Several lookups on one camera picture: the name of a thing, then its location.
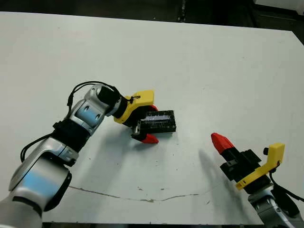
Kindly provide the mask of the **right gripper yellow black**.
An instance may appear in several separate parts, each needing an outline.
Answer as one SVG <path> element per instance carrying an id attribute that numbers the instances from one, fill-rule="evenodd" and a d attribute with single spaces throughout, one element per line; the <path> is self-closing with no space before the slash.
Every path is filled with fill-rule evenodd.
<path id="1" fill-rule="evenodd" d="M 285 145 L 275 143 L 267 148 L 267 161 L 259 165 L 261 159 L 252 151 L 239 152 L 230 140 L 218 133 L 211 134 L 211 140 L 218 153 L 225 159 L 220 168 L 230 181 L 236 182 L 238 190 L 253 194 L 270 186 L 267 174 L 283 161 Z"/>

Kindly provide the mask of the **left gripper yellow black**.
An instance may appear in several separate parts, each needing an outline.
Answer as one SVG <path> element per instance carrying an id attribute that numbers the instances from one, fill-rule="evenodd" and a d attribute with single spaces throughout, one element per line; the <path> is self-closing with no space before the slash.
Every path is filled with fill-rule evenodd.
<path id="1" fill-rule="evenodd" d="M 154 106 L 154 91 L 136 92 L 132 96 L 121 96 L 117 111 L 113 114 L 114 121 L 132 129 L 131 137 L 145 144 L 157 144 L 159 140 L 152 134 L 141 130 L 140 121 L 147 112 L 157 112 Z"/>

